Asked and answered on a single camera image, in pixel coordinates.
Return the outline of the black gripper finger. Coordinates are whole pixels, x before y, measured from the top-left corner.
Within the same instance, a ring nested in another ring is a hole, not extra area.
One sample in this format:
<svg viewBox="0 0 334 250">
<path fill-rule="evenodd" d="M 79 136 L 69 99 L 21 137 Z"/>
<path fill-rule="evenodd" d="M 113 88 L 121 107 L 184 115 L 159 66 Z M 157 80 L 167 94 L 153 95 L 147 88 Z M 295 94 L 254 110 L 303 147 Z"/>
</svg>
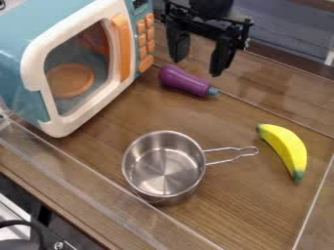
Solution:
<svg viewBox="0 0 334 250">
<path fill-rule="evenodd" d="M 209 75 L 217 77 L 223 70 L 230 67 L 231 61 L 236 54 L 236 48 L 232 38 L 221 35 L 215 43 L 215 49 L 209 59 Z"/>
<path fill-rule="evenodd" d="M 172 21 L 165 23 L 168 53 L 172 61 L 179 63 L 189 53 L 189 33 Z"/>
</svg>

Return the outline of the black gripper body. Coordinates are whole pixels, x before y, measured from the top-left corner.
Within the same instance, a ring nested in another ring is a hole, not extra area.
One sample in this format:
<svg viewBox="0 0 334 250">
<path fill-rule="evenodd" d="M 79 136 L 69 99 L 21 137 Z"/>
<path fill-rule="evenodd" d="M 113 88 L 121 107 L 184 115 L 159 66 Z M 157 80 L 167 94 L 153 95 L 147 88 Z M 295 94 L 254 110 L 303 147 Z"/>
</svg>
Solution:
<svg viewBox="0 0 334 250">
<path fill-rule="evenodd" d="M 211 40 L 232 38 L 236 50 L 250 40 L 254 21 L 234 9 L 235 0 L 164 0 L 163 19 L 172 20 L 183 30 Z"/>
</svg>

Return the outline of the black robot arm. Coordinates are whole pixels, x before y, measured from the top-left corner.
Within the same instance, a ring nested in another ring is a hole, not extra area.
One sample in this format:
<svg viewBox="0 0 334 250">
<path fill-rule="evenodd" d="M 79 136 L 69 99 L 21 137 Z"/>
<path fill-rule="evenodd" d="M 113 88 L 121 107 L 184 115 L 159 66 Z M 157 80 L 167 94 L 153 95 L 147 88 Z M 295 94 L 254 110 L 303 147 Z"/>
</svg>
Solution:
<svg viewBox="0 0 334 250">
<path fill-rule="evenodd" d="M 168 53 L 173 63 L 189 54 L 191 34 L 215 42 L 208 73 L 217 77 L 250 41 L 251 17 L 234 11 L 234 0 L 163 0 Z"/>
</svg>

